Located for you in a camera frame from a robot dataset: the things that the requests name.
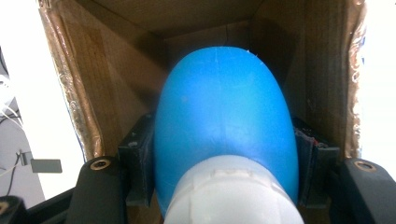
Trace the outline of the blue bottle with white cap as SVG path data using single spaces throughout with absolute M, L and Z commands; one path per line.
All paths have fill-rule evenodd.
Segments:
M 198 49 L 165 82 L 154 131 L 164 224 L 304 224 L 290 113 L 267 66 Z

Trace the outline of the cardboard box with blue outside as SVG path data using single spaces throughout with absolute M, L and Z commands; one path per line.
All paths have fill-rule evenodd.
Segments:
M 37 0 L 86 159 L 112 155 L 186 54 L 233 46 L 270 68 L 290 113 L 357 158 L 368 0 Z

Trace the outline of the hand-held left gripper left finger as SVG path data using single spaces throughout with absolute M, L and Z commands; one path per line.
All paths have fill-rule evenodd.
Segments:
M 143 115 L 118 146 L 121 166 L 128 172 L 128 206 L 149 206 L 154 191 L 154 114 Z

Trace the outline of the dark tape piece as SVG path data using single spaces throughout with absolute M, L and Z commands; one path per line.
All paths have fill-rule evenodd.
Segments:
M 34 159 L 31 151 L 20 154 L 21 164 L 30 165 L 33 173 L 61 174 L 63 172 L 61 161 L 56 159 Z

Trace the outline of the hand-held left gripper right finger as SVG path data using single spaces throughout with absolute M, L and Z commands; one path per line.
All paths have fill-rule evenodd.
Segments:
M 336 164 L 339 147 L 303 120 L 296 117 L 291 120 L 299 161 L 298 204 L 306 208 L 325 208 L 328 200 L 325 191 L 327 173 Z

